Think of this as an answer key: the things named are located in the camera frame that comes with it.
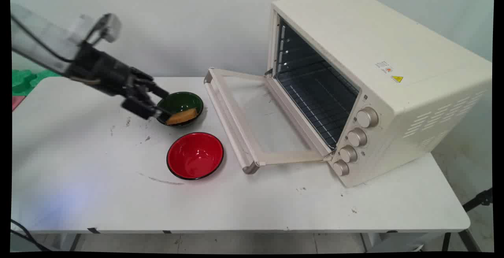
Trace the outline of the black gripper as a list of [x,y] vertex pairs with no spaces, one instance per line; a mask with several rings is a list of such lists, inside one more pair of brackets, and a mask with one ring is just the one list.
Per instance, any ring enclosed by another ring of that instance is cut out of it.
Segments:
[[124,64],[88,42],[80,44],[65,76],[83,82],[104,94],[123,96],[121,107],[140,118],[169,119],[172,116],[171,111],[155,104],[149,97],[142,99],[130,95],[135,85],[159,98],[169,96],[170,93],[158,86],[152,76]]

